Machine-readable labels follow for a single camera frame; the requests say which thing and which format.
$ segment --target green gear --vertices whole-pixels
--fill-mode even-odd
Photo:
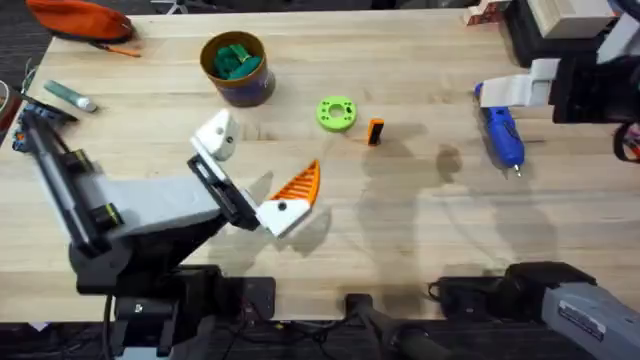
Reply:
[[[331,116],[331,111],[341,111],[342,114]],[[316,120],[327,131],[346,131],[356,122],[356,104],[345,96],[326,97],[316,108]]]

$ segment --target green block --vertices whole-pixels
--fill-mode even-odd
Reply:
[[[218,49],[218,53],[213,60],[215,73],[221,79],[228,79],[229,75],[240,65],[240,61],[238,61],[235,53],[229,47]]]
[[[240,44],[229,45],[229,48],[233,51],[233,53],[236,55],[238,60],[240,60],[240,62],[242,63],[247,61],[249,58],[251,58],[251,55],[249,55],[249,53],[247,52],[247,49],[245,49],[244,46]]]
[[[255,69],[258,68],[262,58],[260,56],[253,56],[247,59],[242,65],[240,65],[237,69],[233,70],[231,74],[229,74],[229,80],[241,79],[249,74],[251,74]]]

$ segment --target label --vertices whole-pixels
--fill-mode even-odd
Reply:
[[[607,332],[606,326],[564,300],[560,300],[558,304],[558,315],[569,320],[598,341],[602,342],[604,339],[604,334]]]
[[[270,71],[262,71],[254,79],[239,87],[218,87],[224,97],[231,103],[258,105],[272,91],[269,85],[274,82],[273,73]]]

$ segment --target wooden tabletop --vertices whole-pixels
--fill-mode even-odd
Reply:
[[[242,141],[225,163],[236,183],[273,193],[317,158],[314,213],[288,238],[226,229],[189,263],[273,276],[278,318],[340,316],[349,292],[390,314],[437,317],[426,283],[562,260],[640,310],[640,167],[615,159],[610,126],[554,125],[550,109],[514,109],[523,177],[497,169],[471,91],[522,71],[497,25],[465,27],[458,10],[132,17],[142,58],[54,39],[30,94],[81,118],[63,137],[114,179],[189,175],[191,134],[227,106],[198,63],[213,35],[249,31],[277,85],[231,108]],[[43,90],[55,79],[100,107],[84,114]],[[325,132],[315,107],[350,97],[358,121]],[[365,145],[370,118],[382,144]],[[80,296],[67,242],[29,156],[0,150],[0,320],[98,320],[104,297]]]

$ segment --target orange pouch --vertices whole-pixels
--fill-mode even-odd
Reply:
[[[82,0],[27,0],[27,6],[53,35],[78,41],[123,43],[133,36],[123,14]]]

